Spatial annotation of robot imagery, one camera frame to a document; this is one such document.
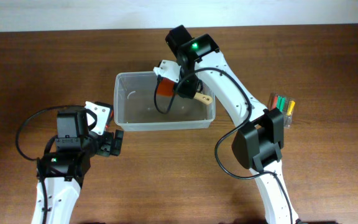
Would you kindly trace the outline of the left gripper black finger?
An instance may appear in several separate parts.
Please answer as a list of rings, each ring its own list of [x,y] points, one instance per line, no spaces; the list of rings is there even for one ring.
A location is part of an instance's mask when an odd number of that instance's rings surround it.
[[[120,155],[123,138],[124,138],[124,131],[117,129],[114,134],[112,143],[111,143],[110,155],[113,155],[113,156]]]
[[[95,104],[101,108],[101,111],[98,113],[98,121],[100,123],[105,121],[105,128],[108,128],[114,117],[113,105],[102,103],[100,101],[97,101]]]

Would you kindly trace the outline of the orange scraper with wooden handle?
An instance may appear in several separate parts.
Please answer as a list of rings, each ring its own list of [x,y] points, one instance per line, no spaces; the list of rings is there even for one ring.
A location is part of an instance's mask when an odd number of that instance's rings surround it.
[[[174,81],[171,81],[167,78],[162,78],[158,81],[158,84],[156,86],[156,95],[171,97],[174,95],[176,85],[177,83],[175,83]],[[197,91],[193,91],[184,86],[181,86],[181,88],[177,92],[177,95],[182,98],[198,100],[205,105],[210,105],[213,102],[211,96],[202,94]]]

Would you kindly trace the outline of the clear case of screwdrivers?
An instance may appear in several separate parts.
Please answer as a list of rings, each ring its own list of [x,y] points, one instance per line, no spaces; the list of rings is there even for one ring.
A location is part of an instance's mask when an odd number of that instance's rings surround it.
[[[269,110],[278,108],[284,117],[284,127],[290,128],[295,104],[296,101],[294,98],[273,92],[270,94],[267,107]]]

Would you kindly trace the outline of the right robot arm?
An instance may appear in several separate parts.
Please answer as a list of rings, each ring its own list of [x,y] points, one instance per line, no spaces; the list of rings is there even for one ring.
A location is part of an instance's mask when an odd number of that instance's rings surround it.
[[[284,117],[268,109],[246,89],[230,69],[213,38],[191,36],[184,26],[169,31],[165,41],[176,58],[168,71],[173,75],[173,96],[195,98],[205,84],[215,94],[234,123],[234,129],[214,147],[234,136],[231,149],[240,165],[255,180],[265,209],[266,223],[301,223],[288,196],[282,172]]]

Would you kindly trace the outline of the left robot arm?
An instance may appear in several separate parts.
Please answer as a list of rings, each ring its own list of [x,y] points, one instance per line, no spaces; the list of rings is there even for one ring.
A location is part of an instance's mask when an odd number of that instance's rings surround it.
[[[69,223],[93,156],[118,156],[123,131],[108,131],[114,107],[87,101],[57,106],[57,134],[37,158],[37,201],[32,223]]]

